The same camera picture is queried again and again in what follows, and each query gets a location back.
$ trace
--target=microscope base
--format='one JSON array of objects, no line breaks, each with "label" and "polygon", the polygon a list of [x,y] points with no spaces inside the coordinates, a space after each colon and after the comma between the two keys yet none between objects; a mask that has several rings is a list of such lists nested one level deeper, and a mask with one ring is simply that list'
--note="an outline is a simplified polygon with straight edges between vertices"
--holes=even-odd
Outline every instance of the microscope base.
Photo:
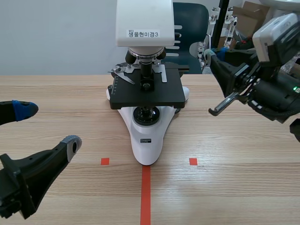
[{"label": "microscope base", "polygon": [[[186,101],[189,98],[189,89],[183,87]],[[175,115],[176,109],[170,106],[158,106],[160,111],[159,121],[152,126],[141,126],[133,117],[136,107],[124,107],[119,111],[129,130],[131,145],[136,160],[142,165],[155,163],[161,153],[165,132]]]}]

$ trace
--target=chair backrest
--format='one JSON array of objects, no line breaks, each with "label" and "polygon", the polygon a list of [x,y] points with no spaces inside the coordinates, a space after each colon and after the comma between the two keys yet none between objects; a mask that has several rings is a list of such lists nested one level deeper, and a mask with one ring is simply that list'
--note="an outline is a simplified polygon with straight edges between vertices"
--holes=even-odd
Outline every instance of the chair backrest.
[{"label": "chair backrest", "polygon": [[190,46],[195,42],[204,41],[208,28],[209,12],[204,5],[195,3],[174,2],[174,23],[182,26],[182,29],[175,30],[181,37],[175,38],[175,46],[178,50],[166,49],[167,53],[180,53],[189,51]]}]

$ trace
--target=red tape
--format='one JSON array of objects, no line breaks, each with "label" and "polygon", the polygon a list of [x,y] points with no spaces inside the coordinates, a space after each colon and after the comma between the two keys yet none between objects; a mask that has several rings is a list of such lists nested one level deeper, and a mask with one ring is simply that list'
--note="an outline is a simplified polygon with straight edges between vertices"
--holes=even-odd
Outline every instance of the red tape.
[{"label": "red tape", "polygon": [[141,225],[151,225],[151,167],[142,166]]},{"label": "red tape", "polygon": [[189,158],[189,164],[190,165],[198,165],[197,158]]},{"label": "red tape", "polygon": [[109,158],[102,158],[101,165],[109,165]]}]

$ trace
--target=microscope stage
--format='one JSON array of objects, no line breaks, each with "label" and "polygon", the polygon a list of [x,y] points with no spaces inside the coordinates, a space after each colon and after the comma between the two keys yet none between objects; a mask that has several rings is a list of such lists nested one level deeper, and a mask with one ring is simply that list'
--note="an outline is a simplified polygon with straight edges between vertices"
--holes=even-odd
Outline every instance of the microscope stage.
[{"label": "microscope stage", "polygon": [[184,108],[185,96],[182,89],[179,71],[176,68],[166,68],[167,82],[162,82],[161,73],[154,74],[154,91],[142,91],[140,80],[141,70],[136,69],[132,74],[124,73],[135,84],[115,76],[110,94],[111,109],[139,106],[173,106]]}]

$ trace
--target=wooden table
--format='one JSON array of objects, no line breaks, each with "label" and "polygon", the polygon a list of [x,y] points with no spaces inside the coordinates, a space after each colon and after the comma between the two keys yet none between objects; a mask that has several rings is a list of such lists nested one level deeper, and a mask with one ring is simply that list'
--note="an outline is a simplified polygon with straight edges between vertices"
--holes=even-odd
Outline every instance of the wooden table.
[{"label": "wooden table", "polygon": [[[95,76],[0,76],[0,101],[35,102],[38,114],[0,127],[0,154],[13,159],[51,149],[67,135],[83,145],[28,220],[2,225],[139,225],[142,166],[128,130],[110,109]],[[208,108],[222,99],[211,75],[185,75],[186,108],[171,122],[159,160],[151,167],[152,225],[299,225],[300,144],[281,125],[234,103],[220,116]],[[110,158],[109,165],[100,165]],[[189,164],[197,158],[198,166]]]}]

